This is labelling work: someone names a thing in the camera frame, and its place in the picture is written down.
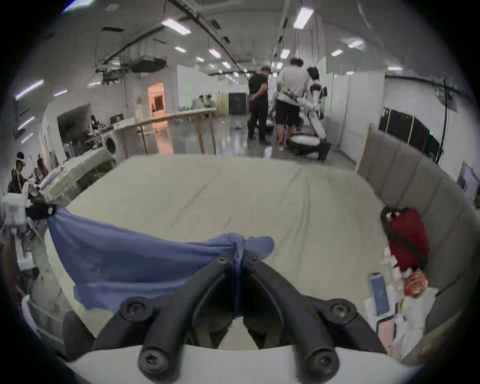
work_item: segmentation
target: man in white shirt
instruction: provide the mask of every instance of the man in white shirt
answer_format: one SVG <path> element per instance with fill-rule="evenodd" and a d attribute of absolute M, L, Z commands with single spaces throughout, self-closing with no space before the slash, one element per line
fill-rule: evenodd
<path fill-rule="evenodd" d="M 303 68 L 303 60 L 293 58 L 290 66 L 280 71 L 277 79 L 278 96 L 276 102 L 276 142 L 283 149 L 285 125 L 288 126 L 287 138 L 293 133 L 293 127 L 299 120 L 300 107 L 293 99 L 303 97 L 310 81 L 308 72 Z"/>

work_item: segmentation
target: ceiling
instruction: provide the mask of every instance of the ceiling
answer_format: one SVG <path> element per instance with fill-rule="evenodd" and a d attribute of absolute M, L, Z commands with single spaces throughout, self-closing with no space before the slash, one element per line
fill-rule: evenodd
<path fill-rule="evenodd" d="M 239 66 L 256 70 L 270 64 L 282 19 L 285 0 L 197 0 L 199 21 L 219 39 Z M 106 8 L 119 7 L 114 12 Z M 326 57 L 327 72 L 344 74 L 346 71 L 386 70 L 388 65 L 400 65 L 402 74 L 423 77 L 445 77 L 466 87 L 463 75 L 448 50 L 419 15 L 403 3 L 381 0 L 303 0 L 304 6 L 315 8 L 318 17 L 311 17 L 303 30 L 292 24 L 300 8 L 300 0 L 291 0 L 287 11 L 287 27 L 282 47 L 290 49 L 290 56 L 300 55 L 305 64 L 316 64 Z M 222 61 L 233 61 L 204 29 L 194 20 L 181 23 L 191 34 L 179 33 L 162 27 L 161 22 L 172 17 L 180 20 L 185 14 L 164 0 L 95 0 L 89 7 L 64 12 L 40 37 L 10 89 L 14 96 L 32 82 L 44 79 L 45 85 L 18 101 L 18 113 L 29 108 L 29 116 L 41 117 L 53 94 L 62 89 L 69 92 L 95 79 L 95 69 L 105 59 L 128 62 L 147 54 L 166 57 L 170 64 L 196 68 L 205 73 L 225 70 Z M 216 20 L 221 29 L 209 24 Z M 120 28 L 122 32 L 102 31 L 103 27 Z M 230 43 L 221 40 L 227 36 Z M 352 39 L 361 39 L 364 45 L 348 48 Z M 187 50 L 180 53 L 180 46 Z M 208 49 L 216 48 L 221 59 L 213 57 Z M 332 57 L 331 52 L 343 53 Z M 205 61 L 199 62 L 195 57 Z"/>

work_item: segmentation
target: blue cloth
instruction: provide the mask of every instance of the blue cloth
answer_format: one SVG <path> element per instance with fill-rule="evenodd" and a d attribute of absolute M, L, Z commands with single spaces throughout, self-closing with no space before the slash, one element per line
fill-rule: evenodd
<path fill-rule="evenodd" d="M 271 237 L 245 239 L 227 233 L 206 242 L 182 243 L 72 215 L 65 208 L 48 218 L 57 254 L 74 281 L 75 299 L 85 308 L 118 311 L 127 298 L 155 298 L 186 281 L 225 252 L 234 255 L 234 305 L 240 307 L 240 263 L 245 250 L 260 259 L 275 244 Z"/>

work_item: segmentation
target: hair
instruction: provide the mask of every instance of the hair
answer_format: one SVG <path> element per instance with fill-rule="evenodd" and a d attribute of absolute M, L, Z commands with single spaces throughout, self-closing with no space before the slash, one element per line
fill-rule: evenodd
<path fill-rule="evenodd" d="M 294 57 L 290 60 L 290 65 L 296 65 L 297 67 L 303 67 L 303 60 L 299 57 Z"/>
<path fill-rule="evenodd" d="M 270 68 L 270 67 L 262 67 L 262 68 L 260 68 L 260 71 L 262 71 L 262 72 L 268 72 L 268 74 L 271 74 L 271 73 L 272 73 L 272 68 Z"/>

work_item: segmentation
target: smartphone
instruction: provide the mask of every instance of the smartphone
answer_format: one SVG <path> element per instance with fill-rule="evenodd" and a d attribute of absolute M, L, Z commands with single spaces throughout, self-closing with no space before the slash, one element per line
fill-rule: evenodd
<path fill-rule="evenodd" d="M 377 323 L 377 336 L 389 356 L 392 354 L 392 344 L 395 338 L 395 332 L 396 324 L 393 320 L 393 316 L 379 320 Z"/>
<path fill-rule="evenodd" d="M 377 316 L 383 315 L 390 310 L 388 305 L 387 290 L 385 288 L 385 281 L 383 275 L 378 273 L 372 273 L 369 275 L 370 291 L 375 299 L 375 308 Z"/>

